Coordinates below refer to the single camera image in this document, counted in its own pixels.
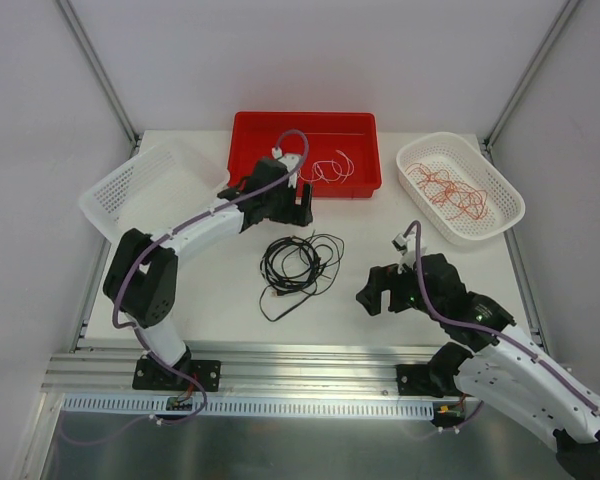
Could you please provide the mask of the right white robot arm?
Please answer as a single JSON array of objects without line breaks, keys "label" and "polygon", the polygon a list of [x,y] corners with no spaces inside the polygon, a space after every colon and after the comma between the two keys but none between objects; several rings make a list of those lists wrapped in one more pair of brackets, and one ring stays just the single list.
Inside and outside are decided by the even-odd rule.
[{"label": "right white robot arm", "polygon": [[370,269],[357,301],[370,315],[430,307],[450,340],[425,364],[396,367],[406,396],[475,397],[533,433],[574,479],[600,479],[600,396],[536,345],[495,300],[466,289],[442,254]]}]

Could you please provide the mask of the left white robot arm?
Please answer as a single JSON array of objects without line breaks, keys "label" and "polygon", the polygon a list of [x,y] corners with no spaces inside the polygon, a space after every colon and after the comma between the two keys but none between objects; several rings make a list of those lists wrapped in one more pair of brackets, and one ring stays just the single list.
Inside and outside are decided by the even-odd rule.
[{"label": "left white robot arm", "polygon": [[303,163],[299,154],[264,157],[250,175],[170,232],[150,235],[132,228],[122,236],[103,286],[114,304],[112,323],[134,329],[157,362],[155,376],[165,387],[179,389],[190,377],[189,350],[170,319],[179,266],[264,220],[309,225],[312,186],[297,187]]}]

